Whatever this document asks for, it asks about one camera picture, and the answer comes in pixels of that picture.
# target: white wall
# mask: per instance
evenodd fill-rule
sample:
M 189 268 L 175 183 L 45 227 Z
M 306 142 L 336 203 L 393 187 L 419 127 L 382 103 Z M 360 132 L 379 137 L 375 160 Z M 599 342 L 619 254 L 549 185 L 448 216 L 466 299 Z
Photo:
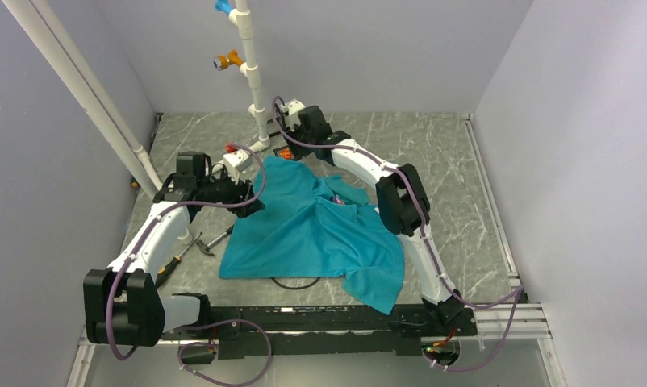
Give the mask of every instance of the white wall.
M 97 0 L 155 109 L 246 111 L 214 0 Z M 473 111 L 532 0 L 249 1 L 265 98 L 325 110 Z
M 152 107 L 92 0 L 51 4 L 65 6 L 58 15 L 77 44 L 94 39 L 84 54 L 99 58 L 94 70 L 128 101 L 122 113 L 144 139 Z M 84 322 L 81 282 L 119 251 L 129 178 L 0 2 L 0 386 L 67 381 Z
M 536 0 L 476 110 L 572 386 L 647 386 L 647 0 Z

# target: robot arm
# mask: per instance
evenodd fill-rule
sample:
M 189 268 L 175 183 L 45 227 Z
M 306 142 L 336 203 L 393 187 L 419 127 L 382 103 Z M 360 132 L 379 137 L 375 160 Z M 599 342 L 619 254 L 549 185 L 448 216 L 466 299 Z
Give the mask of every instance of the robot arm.
M 236 204 L 252 198 L 250 181 L 238 175 L 229 176 L 223 170 L 217 176 L 207 176 L 209 156 L 201 152 L 181 152 L 177 155 L 177 170 L 165 180 L 155 195 L 150 214 L 140 231 L 124 251 L 107 269 L 91 270 L 84 279 L 84 306 L 86 308 L 86 334 L 91 343 L 108 343 L 106 336 L 107 296 L 127 258 L 141 240 L 143 244 L 135 259 L 126 268 L 117 288 L 117 295 L 126 293 L 125 302 L 116 302 L 112 309 L 112 327 L 116 343 L 151 347 L 162 332 L 193 324 L 211 322 L 210 303 L 207 296 L 194 293 L 174 294 L 160 298 L 155 287 L 159 270 L 169 260 L 170 252 L 179 236 L 200 211 L 200 206 L 182 206 L 169 213 L 146 234 L 148 226 L 158 214 L 177 206 L 179 202 L 222 202 Z M 256 200 L 248 206 L 229 209 L 239 218 L 261 210 L 264 205 Z
M 445 288 L 442 280 L 451 289 L 456 289 L 454 283 L 446 275 L 445 268 L 433 242 L 431 226 L 426 224 L 423 232 L 415 232 L 421 225 L 421 215 L 428 222 L 430 203 L 424 191 L 423 184 L 416 169 L 411 164 L 399 166 L 375 156 L 361 147 L 343 131 L 333 132 L 326 122 L 321 109 L 317 106 L 305 107 L 300 101 L 293 100 L 279 107 L 287 111 L 288 116 L 281 115 L 281 121 L 286 124 L 286 134 L 305 144 L 340 145 L 341 148 L 316 149 L 303 147 L 286 138 L 290 152 L 296 160 L 315 153 L 316 157 L 329 164 L 345 169 L 359 177 L 366 184 L 375 187 L 378 196 L 378 211 L 388 231 L 397 235 L 404 251 L 411 259 L 416 272 L 419 274 L 424 305 L 436 312 L 441 323 L 447 323 L 462 309 L 463 305 Z M 406 192 L 406 187 L 397 173 L 401 171 L 409 180 L 423 213 L 418 214 L 415 206 Z M 443 273 L 439 275 L 427 244 L 435 254 L 435 261 Z
M 344 139 L 338 144 L 347 145 L 361 150 L 364 149 L 354 139 Z M 432 263 L 428 251 L 424 247 L 424 242 L 421 239 L 420 234 L 418 232 L 414 232 L 415 229 L 411 228 L 411 226 L 402 227 L 400 224 L 403 219 L 401 212 L 404 209 L 403 207 L 407 204 L 407 201 L 403 201 L 399 196 L 398 189 L 401 189 L 401 187 L 399 187 L 399 179 L 394 179 L 393 173 L 381 169 L 371 159 L 358 152 L 333 149 L 331 154 L 333 164 L 336 167 L 345 169 L 362 179 L 366 184 L 376 187 L 376 194 L 378 195 L 378 209 L 379 214 L 381 215 L 381 220 L 391 232 L 398 234 L 398 238 L 404 247 L 404 251 L 411 259 L 411 262 L 414 264 L 416 272 L 419 275 L 421 292 L 424 299 L 432 304 L 438 304 L 439 302 L 444 302 L 449 299 L 451 295 L 440 283 L 440 278 L 438 277 L 436 268 Z M 418 190 L 417 188 L 420 187 L 420 191 L 423 194 L 422 196 L 425 198 L 423 186 L 420 184 L 420 180 L 418 180 L 418 175 L 415 174 L 413 166 L 407 164 L 400 167 L 396 164 L 385 162 L 382 159 L 379 160 L 387 166 L 400 169 L 403 172 L 408 172 L 407 169 L 414 172 L 414 176 L 416 176 L 416 178 L 413 179 L 411 186 L 414 190 Z M 393 209 L 392 202 L 399 204 L 399 207 L 395 207 L 397 210 Z M 433 251 L 436 252 L 437 249 L 432 239 L 430 224 L 428 224 L 424 230 L 426 237 L 428 238 L 428 242 L 431 244 Z M 438 257 L 437 261 L 440 265 L 441 272 L 445 273 L 445 268 L 442 266 L 442 260 Z M 452 283 L 452 280 L 450 280 L 449 277 L 446 277 L 445 280 L 452 289 L 454 289 L 454 283 Z

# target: floor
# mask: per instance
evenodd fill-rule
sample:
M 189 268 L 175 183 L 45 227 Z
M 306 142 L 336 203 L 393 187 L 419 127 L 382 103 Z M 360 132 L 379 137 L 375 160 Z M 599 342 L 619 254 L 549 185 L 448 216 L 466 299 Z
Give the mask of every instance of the floor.
M 492 302 L 510 290 L 507 265 L 499 246 L 486 195 L 478 174 L 473 148 L 459 114 L 442 113 L 326 113 L 333 130 L 348 132 L 359 144 L 396 164 L 412 163 L 419 171 L 431 202 L 433 238 L 440 257 L 457 288 L 474 302 Z M 202 151 L 220 160 L 229 141 L 251 144 L 256 139 L 248 114 L 165 114 L 150 156 L 161 177 L 174 171 L 179 151 Z M 285 145 L 274 137 L 273 148 Z M 273 155 L 271 151 L 262 156 Z M 309 156 L 305 164 L 318 175 L 339 173 L 350 184 L 363 184 L 350 173 Z M 366 187 L 372 202 L 375 192 Z M 127 241 L 148 215 L 151 201 L 139 193 Z M 205 208 L 190 229 L 203 232 L 206 241 L 221 234 L 234 221 L 226 210 Z M 204 293 L 215 306 L 302 306 L 358 304 L 341 287 L 340 278 L 322 279 L 310 289 L 290 291 L 271 280 L 220 280 L 219 264 L 227 240 L 214 248 L 216 258 L 191 248 L 161 295 Z M 174 253 L 182 250 L 178 244 Z M 419 303 L 420 284 L 409 260 L 397 303 Z M 310 280 L 289 279 L 287 285 Z

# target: tool handle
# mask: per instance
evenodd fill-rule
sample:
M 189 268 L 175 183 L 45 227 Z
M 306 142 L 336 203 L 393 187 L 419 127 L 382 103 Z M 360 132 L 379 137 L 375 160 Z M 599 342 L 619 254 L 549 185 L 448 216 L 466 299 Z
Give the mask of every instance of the tool handle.
M 172 275 L 173 271 L 176 270 L 176 267 L 180 263 L 181 263 L 181 259 L 175 256 L 164 268 L 162 268 L 159 272 L 157 272 L 155 287 L 159 288 L 160 286 L 162 286 L 162 284 L 164 284 L 169 279 L 169 276 Z

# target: black mounting plate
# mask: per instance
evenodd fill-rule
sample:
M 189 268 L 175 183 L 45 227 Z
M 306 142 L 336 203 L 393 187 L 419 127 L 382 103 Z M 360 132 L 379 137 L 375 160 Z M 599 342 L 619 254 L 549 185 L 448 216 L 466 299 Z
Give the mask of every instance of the black mounting plate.
M 274 355 L 358 352 L 420 355 L 421 337 L 445 337 L 454 327 L 457 328 L 455 336 L 478 333 L 471 309 L 465 308 L 450 323 L 441 326 L 428 323 L 428 312 L 422 304 L 396 305 L 389 316 L 369 306 L 215 306 L 212 317 L 215 321 L 242 318 L 256 323 L 270 332 Z M 219 340 L 219 359 L 265 354 L 261 333 L 249 325 L 223 325 L 215 334 Z M 164 333 L 162 339 L 209 339 L 210 336 L 211 330 L 175 330 L 173 334 Z

